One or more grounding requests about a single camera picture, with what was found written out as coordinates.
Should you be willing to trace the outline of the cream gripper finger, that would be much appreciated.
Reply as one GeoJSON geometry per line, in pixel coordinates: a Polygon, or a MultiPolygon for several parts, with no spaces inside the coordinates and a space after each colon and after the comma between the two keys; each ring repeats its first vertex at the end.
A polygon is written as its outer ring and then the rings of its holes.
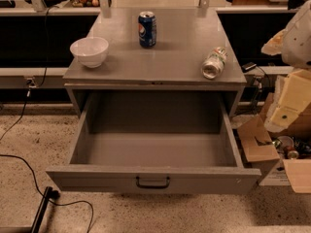
{"type": "Polygon", "coordinates": [[[271,56],[282,54],[284,35],[285,30],[280,30],[262,46],[261,52],[271,56]]]}
{"type": "Polygon", "coordinates": [[[295,122],[311,104],[311,72],[294,69],[286,77],[278,76],[273,102],[269,106],[264,127],[279,133],[295,122]]]}

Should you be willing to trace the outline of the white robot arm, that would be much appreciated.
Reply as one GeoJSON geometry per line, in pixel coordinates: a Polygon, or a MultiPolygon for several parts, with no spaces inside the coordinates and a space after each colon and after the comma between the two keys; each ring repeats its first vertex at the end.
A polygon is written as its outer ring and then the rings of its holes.
{"type": "Polygon", "coordinates": [[[282,85],[276,83],[265,128],[273,133],[287,129],[311,103],[311,1],[306,1],[287,26],[261,48],[267,55],[280,54],[294,69],[282,85]]]}

